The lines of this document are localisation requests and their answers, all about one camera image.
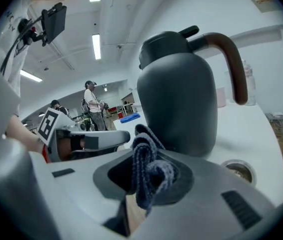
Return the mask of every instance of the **kettle lid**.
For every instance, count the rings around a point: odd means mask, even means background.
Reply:
[[[198,32],[197,26],[191,26],[180,32],[165,31],[152,36],[140,48],[139,68],[144,69],[150,63],[171,54],[192,53],[186,38]]]

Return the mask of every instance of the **red object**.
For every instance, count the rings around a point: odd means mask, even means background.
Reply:
[[[110,109],[108,109],[109,112],[113,112],[113,111],[116,111],[116,107],[112,107]]]
[[[42,148],[42,156],[45,159],[46,163],[48,163],[47,160],[47,153],[46,153],[46,145],[44,144],[43,148]]]

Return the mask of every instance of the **brown kettle handle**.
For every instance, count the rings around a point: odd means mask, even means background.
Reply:
[[[223,53],[230,73],[233,99],[239,105],[246,104],[248,100],[246,76],[240,53],[234,42],[221,33],[206,33],[190,40],[189,45],[194,52],[214,47]]]

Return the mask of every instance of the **drain hole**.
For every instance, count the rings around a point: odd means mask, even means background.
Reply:
[[[238,177],[241,177],[242,179],[248,181],[249,183],[253,182],[253,174],[251,170],[241,163],[229,163],[225,165],[226,168],[228,168],[231,172],[233,172]]]

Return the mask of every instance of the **white t-shirt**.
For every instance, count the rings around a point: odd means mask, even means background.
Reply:
[[[99,105],[89,104],[90,101],[98,102],[95,94],[93,94],[91,90],[89,89],[85,90],[84,98],[89,107],[90,112],[92,113],[102,112],[101,107]]]
[[[14,0],[0,18],[0,69],[8,51],[20,34],[18,31],[19,23],[22,19],[28,19],[27,11],[30,3],[31,0]],[[16,49],[14,49],[4,74],[4,79],[8,81],[18,96],[21,95],[21,69],[24,66],[27,51],[28,47],[16,55]]]

